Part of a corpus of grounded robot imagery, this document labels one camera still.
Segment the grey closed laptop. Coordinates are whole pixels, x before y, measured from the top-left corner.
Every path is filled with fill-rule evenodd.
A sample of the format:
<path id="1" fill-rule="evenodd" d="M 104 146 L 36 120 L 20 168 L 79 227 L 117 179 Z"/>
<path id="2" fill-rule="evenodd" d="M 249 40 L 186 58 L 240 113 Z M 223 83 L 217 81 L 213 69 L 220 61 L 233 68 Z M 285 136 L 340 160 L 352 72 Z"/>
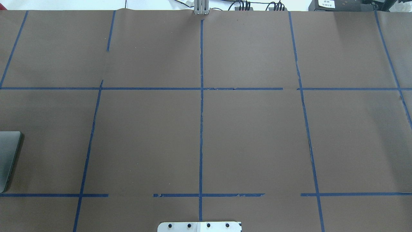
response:
<path id="1" fill-rule="evenodd" d="M 16 154 L 19 151 L 22 133 L 20 131 L 0 132 L 0 192 L 6 191 L 12 173 Z"/>

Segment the orange black connector block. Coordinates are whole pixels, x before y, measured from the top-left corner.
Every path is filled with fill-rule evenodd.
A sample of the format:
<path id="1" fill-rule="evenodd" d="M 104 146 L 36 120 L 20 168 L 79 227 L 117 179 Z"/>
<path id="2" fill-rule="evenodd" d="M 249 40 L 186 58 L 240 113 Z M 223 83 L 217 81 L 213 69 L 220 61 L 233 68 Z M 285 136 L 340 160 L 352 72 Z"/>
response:
<path id="1" fill-rule="evenodd" d="M 251 6 L 251 2 L 249 1 L 241 1 L 238 0 L 234 4 L 238 3 L 239 6 L 234 6 L 235 11 L 253 11 L 253 8 Z"/>

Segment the black computer box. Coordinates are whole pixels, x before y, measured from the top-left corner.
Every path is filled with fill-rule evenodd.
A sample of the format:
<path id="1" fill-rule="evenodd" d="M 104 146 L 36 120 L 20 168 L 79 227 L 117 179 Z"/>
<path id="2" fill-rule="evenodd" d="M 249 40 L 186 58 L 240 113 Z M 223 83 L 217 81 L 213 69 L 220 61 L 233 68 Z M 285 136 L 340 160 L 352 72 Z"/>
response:
<path id="1" fill-rule="evenodd" d="M 367 0 L 312 0 L 308 11 L 369 12 L 375 6 Z"/>

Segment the aluminium frame post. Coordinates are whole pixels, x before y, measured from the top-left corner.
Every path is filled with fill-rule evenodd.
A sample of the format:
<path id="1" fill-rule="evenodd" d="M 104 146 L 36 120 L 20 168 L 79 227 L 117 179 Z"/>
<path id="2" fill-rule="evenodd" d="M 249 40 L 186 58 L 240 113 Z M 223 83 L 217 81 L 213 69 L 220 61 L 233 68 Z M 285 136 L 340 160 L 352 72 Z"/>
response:
<path id="1" fill-rule="evenodd" d="M 209 0 L 194 0 L 194 14 L 208 15 L 210 12 Z"/>

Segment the white pedestal column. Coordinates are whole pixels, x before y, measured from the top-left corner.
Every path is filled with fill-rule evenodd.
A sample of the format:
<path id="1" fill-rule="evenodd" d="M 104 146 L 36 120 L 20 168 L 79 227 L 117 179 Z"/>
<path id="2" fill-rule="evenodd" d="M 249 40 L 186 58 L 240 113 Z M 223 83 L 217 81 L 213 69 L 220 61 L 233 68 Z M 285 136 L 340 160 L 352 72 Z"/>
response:
<path id="1" fill-rule="evenodd" d="M 158 232 L 242 232 L 241 222 L 209 221 L 209 222 L 163 222 Z"/>

